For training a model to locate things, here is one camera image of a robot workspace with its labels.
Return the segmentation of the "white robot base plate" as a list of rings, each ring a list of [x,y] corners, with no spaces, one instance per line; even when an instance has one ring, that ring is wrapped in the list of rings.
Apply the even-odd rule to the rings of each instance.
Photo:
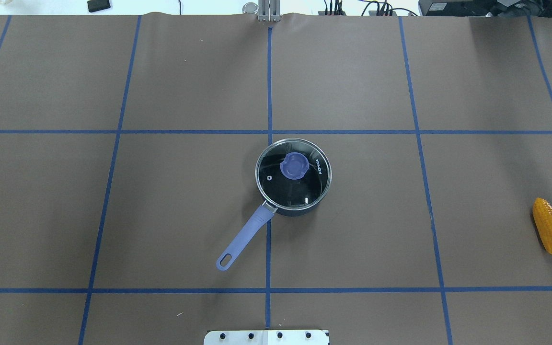
[[[204,345],[330,345],[326,330],[219,330],[207,332]]]

